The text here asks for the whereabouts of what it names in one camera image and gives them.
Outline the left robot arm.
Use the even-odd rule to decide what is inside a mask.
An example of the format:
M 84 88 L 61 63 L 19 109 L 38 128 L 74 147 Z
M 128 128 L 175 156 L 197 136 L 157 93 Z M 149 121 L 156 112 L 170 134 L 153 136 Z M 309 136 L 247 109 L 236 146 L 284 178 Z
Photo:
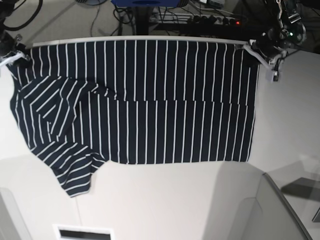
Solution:
M 270 14 L 267 31 L 250 39 L 242 49 L 266 68 L 268 80 L 277 82 L 285 59 L 301 50 L 307 38 L 306 28 L 295 0 L 265 0 L 264 6 Z

